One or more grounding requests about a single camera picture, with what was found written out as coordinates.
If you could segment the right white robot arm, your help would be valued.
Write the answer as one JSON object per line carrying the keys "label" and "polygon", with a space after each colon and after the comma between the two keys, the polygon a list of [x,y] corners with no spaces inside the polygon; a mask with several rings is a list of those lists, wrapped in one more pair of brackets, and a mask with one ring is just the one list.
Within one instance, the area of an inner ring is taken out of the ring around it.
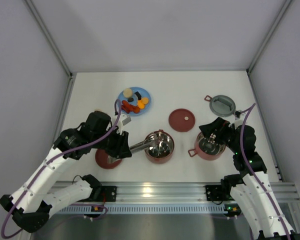
{"label": "right white robot arm", "polygon": [[221,179],[223,194],[235,200],[247,220],[255,240],[300,240],[285,217],[272,190],[267,167],[256,152],[253,127],[234,127],[218,117],[212,123],[199,126],[204,137],[224,145],[233,152],[238,174]]}

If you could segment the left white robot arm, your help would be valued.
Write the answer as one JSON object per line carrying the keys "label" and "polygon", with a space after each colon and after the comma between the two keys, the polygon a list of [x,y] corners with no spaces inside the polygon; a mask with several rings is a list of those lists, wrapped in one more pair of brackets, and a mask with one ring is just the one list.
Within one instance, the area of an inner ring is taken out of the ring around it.
{"label": "left white robot arm", "polygon": [[130,158],[128,132],[123,127],[131,118],[121,112],[114,117],[101,111],[90,113],[76,128],[63,130],[48,155],[32,176],[11,195],[0,198],[7,217],[28,233],[42,228],[60,210],[78,201],[95,202],[101,183],[91,174],[54,193],[50,189],[60,176],[91,149],[104,150],[111,157]]}

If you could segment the red sausage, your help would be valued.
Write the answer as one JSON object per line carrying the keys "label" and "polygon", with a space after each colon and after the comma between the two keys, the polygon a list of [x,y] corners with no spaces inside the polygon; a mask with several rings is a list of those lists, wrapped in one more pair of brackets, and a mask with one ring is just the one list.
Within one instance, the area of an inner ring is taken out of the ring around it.
{"label": "red sausage", "polygon": [[140,108],[138,106],[132,105],[126,100],[123,100],[121,103],[127,113],[133,112],[137,114],[140,112]]}

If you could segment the long metal tongs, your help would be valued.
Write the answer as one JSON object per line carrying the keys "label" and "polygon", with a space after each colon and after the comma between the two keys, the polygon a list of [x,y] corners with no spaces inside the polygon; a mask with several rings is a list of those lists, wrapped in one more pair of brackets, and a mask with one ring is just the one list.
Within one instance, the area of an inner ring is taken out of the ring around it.
{"label": "long metal tongs", "polygon": [[[151,144],[153,143],[153,141],[156,139],[161,139],[161,137],[155,137],[155,136],[147,137],[145,140],[131,146],[129,148],[129,151],[131,154],[134,154],[134,153],[143,151],[145,149],[148,149],[151,146]],[[116,160],[122,160],[122,159],[124,159],[124,157],[115,158],[115,157],[109,156],[108,163],[114,163]]]}

